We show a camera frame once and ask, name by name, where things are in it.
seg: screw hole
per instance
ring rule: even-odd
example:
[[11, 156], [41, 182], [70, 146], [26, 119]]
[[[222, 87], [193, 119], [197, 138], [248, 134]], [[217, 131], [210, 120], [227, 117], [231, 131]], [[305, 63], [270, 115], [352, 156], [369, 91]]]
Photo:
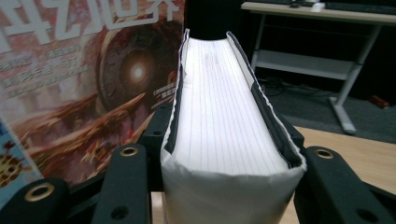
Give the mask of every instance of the screw hole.
[[129, 156], [134, 156], [137, 153], [137, 148], [136, 147], [127, 147], [124, 150], [121, 151], [121, 156], [123, 157], [129, 157]]
[[332, 159], [332, 158], [334, 158], [334, 155], [330, 151], [327, 151], [327, 150], [324, 150], [324, 149], [317, 149], [315, 151], [315, 154], [317, 154], [317, 156], [319, 156], [319, 157], [321, 157], [323, 159]]
[[111, 218], [114, 220], [125, 219], [128, 216], [128, 208], [126, 206], [118, 206], [111, 212]]
[[29, 189], [25, 194], [25, 200], [28, 202], [37, 202], [47, 198], [55, 190], [55, 187], [50, 183], [43, 183], [34, 188]]
[[376, 215], [374, 215], [372, 212], [365, 210], [365, 209], [358, 209], [356, 211], [359, 215], [359, 217], [363, 218], [366, 221], [376, 223], [378, 221], [378, 218]]

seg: gray carpet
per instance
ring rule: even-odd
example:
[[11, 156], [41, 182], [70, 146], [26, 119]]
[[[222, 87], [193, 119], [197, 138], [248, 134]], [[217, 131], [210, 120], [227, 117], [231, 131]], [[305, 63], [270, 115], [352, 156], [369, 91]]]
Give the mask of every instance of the gray carpet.
[[[292, 125], [346, 134], [329, 102], [338, 93], [265, 82], [263, 86], [275, 110]], [[396, 106], [380, 108], [368, 100], [348, 97], [344, 108], [357, 129], [354, 136], [396, 144]]]

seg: white desk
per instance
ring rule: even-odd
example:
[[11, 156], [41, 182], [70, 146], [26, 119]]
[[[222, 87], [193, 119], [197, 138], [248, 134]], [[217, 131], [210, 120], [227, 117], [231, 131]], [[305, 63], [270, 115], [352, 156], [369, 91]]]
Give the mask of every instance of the white desk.
[[[242, 9], [253, 13], [262, 14], [256, 45], [251, 61], [253, 70], [256, 67], [270, 68], [275, 70], [306, 74], [317, 77], [328, 77], [344, 80], [343, 87], [338, 98], [331, 97], [330, 102], [344, 131], [354, 134], [356, 128], [350, 120], [343, 104], [356, 78], [358, 77], [364, 62], [376, 40], [383, 25], [396, 25], [396, 16], [360, 13], [349, 11], [338, 11], [322, 9], [320, 12], [312, 12], [311, 7], [291, 8], [284, 5], [251, 3], [246, 2]], [[370, 37], [361, 49], [358, 58], [354, 62], [303, 56], [284, 52], [275, 52], [260, 49], [262, 30], [266, 15], [278, 15], [287, 17], [302, 17], [314, 20], [348, 21], [356, 23], [372, 24], [373, 29]]]

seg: desk leg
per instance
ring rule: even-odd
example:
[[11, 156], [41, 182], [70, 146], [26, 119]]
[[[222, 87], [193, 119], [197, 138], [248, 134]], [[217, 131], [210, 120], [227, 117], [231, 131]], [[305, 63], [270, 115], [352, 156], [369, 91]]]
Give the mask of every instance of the desk leg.
[[344, 85], [340, 91], [340, 95], [338, 96], [338, 98], [335, 97], [330, 98], [332, 108], [334, 109], [337, 118], [340, 120], [344, 132], [348, 134], [356, 133], [356, 128], [353, 125], [352, 121], [350, 120], [347, 112], [345, 111], [343, 104], [347, 96], [349, 95], [350, 89], [352, 89], [352, 86], [355, 83], [356, 78], [361, 72], [364, 62], [366, 61], [366, 58], [369, 55], [370, 50], [373, 47], [373, 44], [375, 43], [375, 40], [378, 37], [380, 31], [381, 31], [380, 25], [376, 25], [373, 28], [370, 38], [367, 39], [366, 44], [361, 50], [361, 54], [359, 55], [357, 61], [355, 62], [355, 66], [353, 66], [352, 69], [349, 71], [349, 75], [346, 81], [344, 82]]
[[264, 29], [265, 15], [262, 14], [262, 19], [260, 20], [259, 32], [257, 33], [256, 44], [254, 46], [253, 57], [251, 58], [251, 68], [253, 71], [256, 70], [257, 58], [259, 57], [260, 43], [262, 42], [262, 30]]

